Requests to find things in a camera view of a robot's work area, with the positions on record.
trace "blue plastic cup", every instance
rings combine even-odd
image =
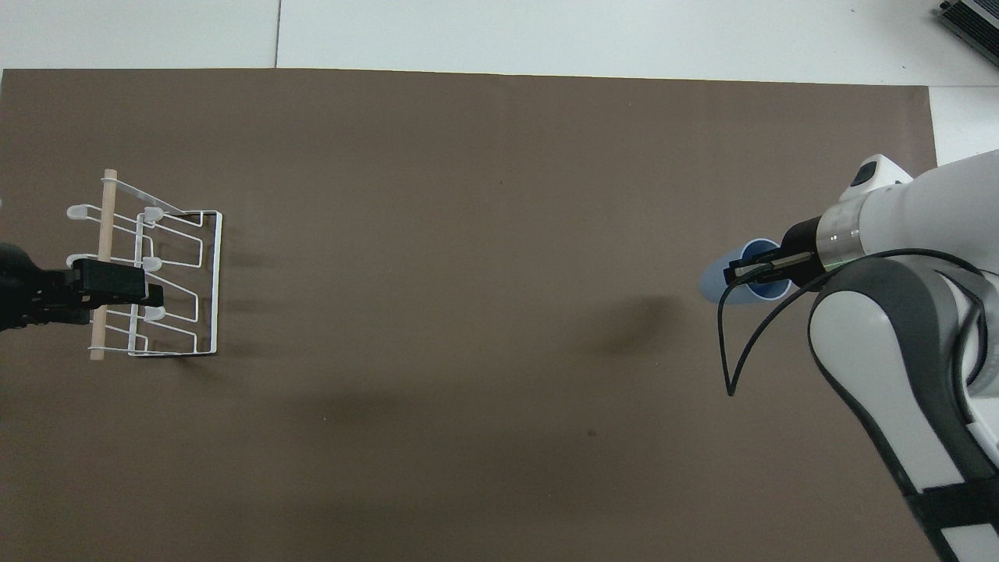
[[[723,272],[728,267],[728,262],[749,258],[778,247],[778,244],[773,240],[756,238],[755,240],[750,240],[744,246],[735,248],[731,252],[714,260],[700,274],[700,294],[704,295],[704,298],[711,302],[718,302],[721,299],[721,293],[727,287]],[[791,282],[787,279],[773,283],[748,283],[739,285],[728,295],[725,303],[751,304],[760,301],[775,301],[783,298],[790,288]]]

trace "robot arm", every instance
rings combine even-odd
[[[816,364],[948,561],[999,560],[997,217],[999,151],[915,179],[876,155],[825,213],[724,272],[820,291]],[[930,252],[876,257],[907,248]]]

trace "brown mat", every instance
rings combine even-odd
[[[730,399],[697,291],[877,152],[926,88],[5,71],[0,240],[95,251],[106,167],[226,231],[217,356],[0,334],[0,559],[933,560],[808,305]]]

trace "white floor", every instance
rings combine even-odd
[[[999,148],[999,68],[935,1],[5,0],[0,68],[316,67],[930,86],[941,164]]]

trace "wooden dowel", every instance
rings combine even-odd
[[[115,192],[118,187],[113,180],[118,179],[116,170],[104,170],[104,197],[101,199],[101,236],[97,242],[97,259],[111,261],[111,239],[115,232]],[[94,311],[90,333],[91,347],[104,347],[105,327],[108,323],[108,307],[102,306]],[[90,359],[104,359],[103,349],[91,349]]]

